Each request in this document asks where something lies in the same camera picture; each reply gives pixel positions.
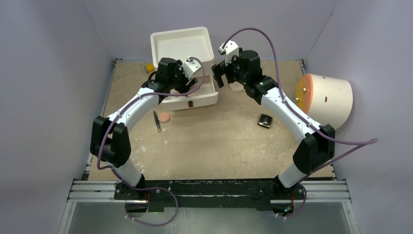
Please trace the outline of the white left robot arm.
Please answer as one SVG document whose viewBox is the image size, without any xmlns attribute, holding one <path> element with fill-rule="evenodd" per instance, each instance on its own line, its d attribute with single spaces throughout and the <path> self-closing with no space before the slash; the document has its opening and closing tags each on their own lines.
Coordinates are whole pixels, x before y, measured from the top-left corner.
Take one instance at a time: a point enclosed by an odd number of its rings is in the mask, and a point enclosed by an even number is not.
<svg viewBox="0 0 413 234">
<path fill-rule="evenodd" d="M 126 186 L 132 199 L 140 199 L 148 188 L 145 178 L 132 163 L 130 131 L 166 97 L 188 96 L 197 91 L 197 71 L 204 71 L 199 59 L 186 61 L 161 58 L 157 70 L 142 84 L 135 96 L 108 117 L 98 116 L 92 125 L 90 152 L 96 156 L 98 170 L 110 169 Z"/>
</svg>

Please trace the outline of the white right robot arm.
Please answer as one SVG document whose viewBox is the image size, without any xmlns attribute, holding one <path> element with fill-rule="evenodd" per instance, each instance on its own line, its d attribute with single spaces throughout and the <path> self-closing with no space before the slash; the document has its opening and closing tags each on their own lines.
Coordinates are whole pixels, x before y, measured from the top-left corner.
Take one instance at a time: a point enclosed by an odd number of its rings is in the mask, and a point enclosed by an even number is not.
<svg viewBox="0 0 413 234">
<path fill-rule="evenodd" d="M 246 94 L 275 113 L 299 142 L 292 164 L 274 179 L 274 194 L 286 198 L 292 193 L 293 186 L 333 158 L 335 144 L 329 138 L 335 138 L 335 130 L 329 124 L 322 126 L 291 103 L 280 85 L 263 74 L 257 52 L 242 49 L 219 52 L 225 60 L 211 68 L 218 86 L 224 85 L 222 76 L 228 83 L 243 85 Z"/>
</svg>

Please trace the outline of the white three-drawer organizer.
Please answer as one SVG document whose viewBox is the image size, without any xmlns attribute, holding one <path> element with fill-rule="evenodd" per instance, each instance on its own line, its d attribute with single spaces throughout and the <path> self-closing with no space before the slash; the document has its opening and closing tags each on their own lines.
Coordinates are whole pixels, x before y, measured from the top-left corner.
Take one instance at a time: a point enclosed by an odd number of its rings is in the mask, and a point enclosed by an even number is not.
<svg viewBox="0 0 413 234">
<path fill-rule="evenodd" d="M 162 58 L 180 60 L 184 71 L 198 82 L 205 75 L 202 86 L 188 97 L 167 97 L 160 106 L 167 111 L 214 105 L 219 92 L 215 90 L 211 67 L 215 64 L 214 52 L 208 29 L 194 27 L 187 29 L 156 32 L 150 36 L 152 61 L 155 68 Z"/>
</svg>

